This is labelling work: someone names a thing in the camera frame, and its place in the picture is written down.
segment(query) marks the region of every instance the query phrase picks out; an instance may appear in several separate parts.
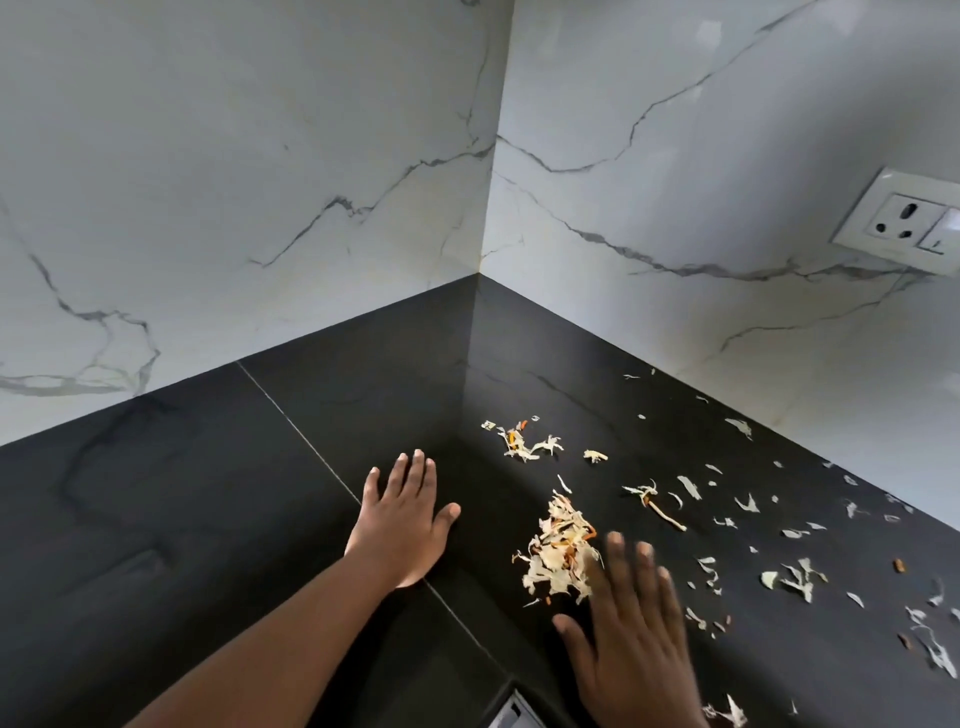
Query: white switch plate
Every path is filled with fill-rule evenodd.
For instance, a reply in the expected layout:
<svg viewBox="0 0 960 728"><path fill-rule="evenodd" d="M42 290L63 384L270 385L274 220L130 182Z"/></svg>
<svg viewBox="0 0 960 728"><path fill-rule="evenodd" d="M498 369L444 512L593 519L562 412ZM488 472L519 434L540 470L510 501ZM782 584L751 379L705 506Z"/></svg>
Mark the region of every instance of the white switch plate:
<svg viewBox="0 0 960 728"><path fill-rule="evenodd" d="M916 201L901 221L897 210ZM877 222L885 225L877 230ZM907 227L911 235L899 237ZM832 242L941 276L960 271L960 184L884 168Z"/></svg>

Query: white grout line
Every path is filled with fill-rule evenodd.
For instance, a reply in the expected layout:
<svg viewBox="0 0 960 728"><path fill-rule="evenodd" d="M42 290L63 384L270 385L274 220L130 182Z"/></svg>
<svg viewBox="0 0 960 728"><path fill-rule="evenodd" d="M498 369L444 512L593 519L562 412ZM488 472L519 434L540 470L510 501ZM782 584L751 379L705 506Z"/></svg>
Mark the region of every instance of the white grout line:
<svg viewBox="0 0 960 728"><path fill-rule="evenodd" d="M340 476L337 474L337 472L336 472L335 470L333 470L333 468L330 467L330 464L329 464L328 462L326 462L326 460L324 460L324 457L320 454L320 452L319 452L316 448L313 447L313 443L311 443L309 440L307 440L306 435L304 435L304 434L300 431L300 428L297 427L297 425L294 423L294 421L291 420L291 419L287 416L287 413L284 412L283 409L280 407L280 405L276 403L276 400L275 400L273 397L270 396L270 394L267 392L267 390L265 390L265 389L260 385L260 382L258 382L255 378L253 378L253 375L252 375L250 372L247 371L247 367L245 367L239 360L236 361L235 363L236 363L236 365L237 365L238 367L240 367L240 371L242 371L245 375L247 375L247 376L250 378L250 381L253 382L253 384L256 385L256 388L259 389L259 390L263 393L263 396L266 397L268 400L270 400L270 404L272 404L274 407L276 407L276 411L279 412L281 415L283 415L283 419L286 420L288 423L290 423L290 426L291 426L291 427L294 429L294 431L300 436L300 438L302 439L302 441L303 441L304 443L306 443L306 445L307 445L310 449L313 450L313 453L314 453L317 457L319 457L319 458L320 458L320 461L321 461L324 465L326 465L326 468L327 468L331 473L333 473L333 476L334 476L335 478L337 478L337 481L338 481L342 486L344 486L344 488L347 489L347 492L350 494L350 497L352 497L354 500L356 500L357 503L360 503L360 502L361 502L361 501L360 501L360 498L357 497L357 495L356 495L355 493L353 493L353 491L349 488L349 486L347 485L347 483L344 482L344 479L343 479L342 477L340 477ZM483 652L485 655L487 655L487 657L488 657L488 658L490 659L490 661L497 667L497 669L499 669L499 670L500 670L501 672L503 672L504 674L509 674L509 672L508 672L502 665L500 665L500 663L496 660L496 658L493 657L493 655L491 654L491 652L490 652L479 640L477 640L477 638L476 638L476 636L473 634L473 632L470 631L470 628L467 627L467 626L464 624L463 620L460 619L460 617L457 615L457 613L454 612L454 611L450 608L450 605L446 603L446 600L445 600L442 596L440 596L440 592L438 592L436 589L434 589L433 584L431 584L429 581L427 581L427 580L426 580L426 577L423 577L423 583L426 584L426 588L429 589L431 593L433 593L433 596L435 596L437 599L440 600L440 603L443 604L444 609L447 610L447 612L450 614L450 616L453 617L454 620L457 622L457 624L459 624L460 627L464 630L464 632L467 633L467 636L470 637L471 640L473 640L473 643L476 644L476 645L480 648L480 651Z"/></svg>

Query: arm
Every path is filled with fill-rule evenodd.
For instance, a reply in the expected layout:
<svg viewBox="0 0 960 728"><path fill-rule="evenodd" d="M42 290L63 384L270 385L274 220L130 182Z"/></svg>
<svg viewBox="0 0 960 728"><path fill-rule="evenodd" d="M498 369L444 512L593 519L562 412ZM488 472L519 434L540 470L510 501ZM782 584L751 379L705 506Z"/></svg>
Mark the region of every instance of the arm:
<svg viewBox="0 0 960 728"><path fill-rule="evenodd" d="M401 454L381 498L379 471L364 485L344 558L184 675L128 728L300 728L380 601L430 571L460 515L437 517L437 468Z"/></svg>
<svg viewBox="0 0 960 728"><path fill-rule="evenodd" d="M623 536L607 537L610 579L588 559L596 647L567 615L553 618L584 706L602 728L708 728L670 573L649 544L636 547L636 573Z"/></svg>

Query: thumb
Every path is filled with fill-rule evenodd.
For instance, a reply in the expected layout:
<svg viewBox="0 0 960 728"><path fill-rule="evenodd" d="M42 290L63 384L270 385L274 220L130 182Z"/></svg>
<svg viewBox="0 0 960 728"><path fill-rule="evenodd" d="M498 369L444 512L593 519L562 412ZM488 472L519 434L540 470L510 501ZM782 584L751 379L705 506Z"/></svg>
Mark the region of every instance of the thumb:
<svg viewBox="0 0 960 728"><path fill-rule="evenodd" d="M593 647L587 641L587 635L584 634L583 628L573 617L555 615L553 626L560 632L560 637L566 647L566 654L570 658L570 664L573 665L573 674L577 678L580 699L587 702L587 696L593 692L595 679L596 656Z"/></svg>
<svg viewBox="0 0 960 728"><path fill-rule="evenodd" d="M460 518L460 506L457 503L448 503L433 520L433 537L441 545L441 551L446 548L446 534L450 532L450 526Z"/></svg>

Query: glossy black surface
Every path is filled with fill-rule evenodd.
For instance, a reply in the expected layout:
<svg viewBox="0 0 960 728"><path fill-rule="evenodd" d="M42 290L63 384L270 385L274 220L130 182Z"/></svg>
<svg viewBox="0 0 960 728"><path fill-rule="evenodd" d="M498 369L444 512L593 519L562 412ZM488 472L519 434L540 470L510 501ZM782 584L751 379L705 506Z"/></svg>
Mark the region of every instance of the glossy black surface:
<svg viewBox="0 0 960 728"><path fill-rule="evenodd" d="M908 514L867 483L846 483L838 468L824 468L815 454L759 425L748 440L724 422L738 418L729 408L698 400L689 387L496 283L462 280L244 363L356 493L371 465L386 468L402 450L422 447L437 460L440 499L456 499L464 513L430 583L525 690L573 720L588 722L549 614L584 612L566 598L523 609L523 568L510 563L545 515L557 474L598 529L652 542L697 614L732 616L729 634L715 640L691 633L706 701L725 706L729 692L754 725L960 724L960 686L927 666L904 611L924 608L960 663L960 626L950 623L948 605L924 604L934 576L948 585L948 603L960 594L960 534ZM528 441L562 437L558 458L506 458L502 440L479 426L533 415L540 421L528 425ZM584 449L610 461L591 466ZM699 486L702 501L685 492L681 474ZM657 503L687 532L620 487L648 478L660 486ZM667 491L681 496L682 510ZM760 514L733 502L749 493ZM870 515L848 519L847 498ZM901 521L886 522L885 513ZM731 517L738 528L714 517ZM780 535L807 521L828 530L799 541ZM706 589L694 560L706 556L718 562L719 596ZM781 562L796 565L804 556L830 580L815 587L812 604L760 585L762 571L785 573ZM906 574L893 571L897 557ZM898 633L911 635L913 651ZM788 716L791 699L798 716Z"/></svg>
<svg viewBox="0 0 960 728"><path fill-rule="evenodd" d="M336 560L357 512L237 365L0 449L0 725L121 725ZM418 585L313 724L471 724L504 680Z"/></svg>

